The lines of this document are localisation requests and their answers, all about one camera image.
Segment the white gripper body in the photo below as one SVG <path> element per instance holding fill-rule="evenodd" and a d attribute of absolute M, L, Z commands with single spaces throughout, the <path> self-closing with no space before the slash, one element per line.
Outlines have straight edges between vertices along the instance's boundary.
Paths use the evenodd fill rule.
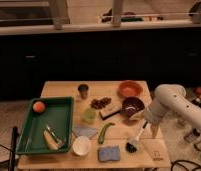
<path fill-rule="evenodd" d="M 152 111 L 150 108 L 145 108 L 142 115 L 146 121 L 158 125 L 162 122 L 165 113 L 163 111 Z"/>

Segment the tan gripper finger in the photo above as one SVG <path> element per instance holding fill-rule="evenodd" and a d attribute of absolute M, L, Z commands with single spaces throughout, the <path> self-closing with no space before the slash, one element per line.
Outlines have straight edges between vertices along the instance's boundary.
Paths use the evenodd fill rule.
<path fill-rule="evenodd" d="M 139 111 L 139 112 L 133 114 L 133 115 L 129 118 L 129 120 L 130 120 L 130 121 L 139 121 L 139 120 L 141 120 L 142 118 L 143 118 L 142 111 Z"/>
<path fill-rule="evenodd" d="M 155 138 L 158 130 L 159 130 L 160 125 L 159 124 L 151 124 L 151 132 L 152 132 L 152 138 Z"/>

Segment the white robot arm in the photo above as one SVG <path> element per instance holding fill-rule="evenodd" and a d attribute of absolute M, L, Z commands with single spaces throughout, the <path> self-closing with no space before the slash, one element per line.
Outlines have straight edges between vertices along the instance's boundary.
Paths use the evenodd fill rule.
<path fill-rule="evenodd" d="M 130 119 L 145 119 L 151 124 L 152 137 L 155 138 L 165 114 L 177 112 L 201 133 L 201 108 L 186 99 L 186 89 L 179 84 L 161 84 L 154 90 L 152 102 Z"/>

